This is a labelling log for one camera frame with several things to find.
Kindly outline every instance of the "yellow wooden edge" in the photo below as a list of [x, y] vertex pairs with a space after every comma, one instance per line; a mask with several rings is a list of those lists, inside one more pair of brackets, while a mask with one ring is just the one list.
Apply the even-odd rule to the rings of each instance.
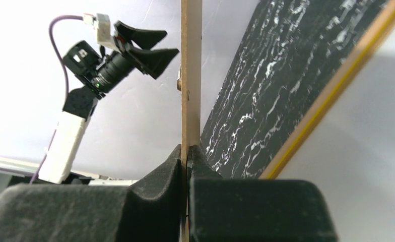
[[378, 27], [378, 30], [376, 31], [374, 36], [371, 38], [371, 40], [368, 42], [368, 44], [365, 46], [364, 50], [357, 56], [357, 58], [355, 58], [353, 60], [353, 63], [351, 65], [351, 67], [347, 70], [346, 74], [336, 84], [335, 88], [328, 95], [327, 99], [325, 99], [322, 102], [322, 105], [318, 107], [317, 111], [311, 117], [310, 121], [305, 125], [305, 127], [301, 130], [299, 135], [294, 139], [294, 141], [292, 142], [292, 145], [290, 145], [288, 147], [287, 151], [282, 155], [282, 158], [279, 160], [279, 162], [277, 164], [275, 164], [275, 167], [272, 170], [270, 170], [269, 174], [266, 175], [265, 177], [263, 175], [266, 172], [264, 172], [260, 178], [273, 179], [273, 178], [277, 177], [277, 175], [281, 172], [282, 168], [286, 165], [286, 163], [288, 163], [289, 159], [287, 159], [287, 158], [291, 154], [295, 153], [300, 148], [300, 146], [304, 142], [304, 140], [308, 137], [308, 135], [305, 136], [306, 132], [311, 129], [314, 129], [314, 127], [318, 123], [315, 121], [320, 120], [318, 118], [322, 118], [326, 114], [326, 112], [322, 113], [322, 110], [329, 109], [333, 105], [333, 103], [330, 103], [330, 102], [334, 97], [341, 95], [341, 92], [344, 90], [341, 87], [344, 85], [344, 83], [356, 75], [356, 73], [354, 73], [354, 71], [360, 70], [362, 68], [362, 66], [365, 64], [362, 62], [365, 61], [364, 59], [366, 57], [372, 56], [371, 50], [374, 48], [376, 48], [376, 49], [378, 48], [378, 46], [375, 46], [376, 43], [385, 39], [386, 31], [389, 32], [391, 30], [391, 28], [389, 28], [389, 27], [393, 27], [393, 25], [395, 24], [395, 0], [391, 0], [389, 3], [393, 4], [394, 8], [393, 8], [393, 10], [390, 10], [391, 13], [387, 17], [386, 21], [384, 21], [383, 24]]

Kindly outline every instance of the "black object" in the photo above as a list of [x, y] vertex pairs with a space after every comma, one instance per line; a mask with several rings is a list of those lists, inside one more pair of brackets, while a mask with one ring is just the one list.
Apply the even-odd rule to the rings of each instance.
[[[179, 240], [181, 146], [130, 187], [14, 186], [0, 196], [0, 241]], [[322, 195], [300, 180], [231, 180], [188, 153], [190, 241], [337, 241]]]
[[120, 21], [114, 24], [113, 40], [120, 52], [100, 56], [86, 41], [73, 46], [63, 57], [63, 62], [71, 72], [98, 99], [110, 92], [135, 68], [152, 78], [158, 78], [169, 63], [179, 53], [178, 49], [150, 50], [167, 35], [164, 30], [135, 29]]

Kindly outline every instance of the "wooden board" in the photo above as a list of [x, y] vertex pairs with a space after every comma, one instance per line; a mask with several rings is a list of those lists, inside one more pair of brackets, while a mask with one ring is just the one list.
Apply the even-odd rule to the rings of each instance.
[[184, 211], [181, 241], [188, 241], [187, 153], [201, 143], [202, 0], [181, 0], [181, 164]]
[[260, 179], [278, 176], [338, 97], [377, 51], [394, 26], [395, 0], [390, 0], [261, 174]]

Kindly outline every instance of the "purple cable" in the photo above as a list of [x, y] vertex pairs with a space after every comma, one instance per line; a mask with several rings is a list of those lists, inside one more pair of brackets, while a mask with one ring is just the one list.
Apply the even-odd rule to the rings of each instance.
[[[82, 16], [77, 16], [77, 15], [61, 15], [59, 17], [56, 17], [55, 19], [53, 19], [50, 24], [49, 24], [49, 38], [51, 40], [51, 44], [53, 49], [55, 50], [55, 54], [56, 57], [59, 60], [59, 63], [61, 63], [61, 67], [62, 67], [62, 71], [64, 72], [64, 80], [65, 80], [65, 99], [67, 100], [67, 96], [69, 94], [69, 76], [67, 75], [67, 70], [65, 69], [65, 65], [64, 62], [62, 62], [62, 57], [59, 54], [58, 48], [56, 47], [55, 44], [55, 40], [53, 39], [53, 27], [54, 25], [61, 21], [61, 20], [65, 20], [65, 19], [74, 19], [74, 20], [83, 20]], [[52, 144], [53, 138], [55, 137], [56, 134], [56, 130], [53, 132], [52, 138], [49, 142], [49, 147], [48, 150], [50, 149], [50, 146]], [[30, 179], [30, 184], [33, 184], [33, 182], [38, 178], [39, 176], [39, 171], [42, 168], [43, 163], [45, 162], [47, 157], [47, 152], [45, 152], [45, 156], [43, 157], [42, 161], [39, 164], [39, 167], [37, 168], [36, 172], [33, 174], [33, 176]]]

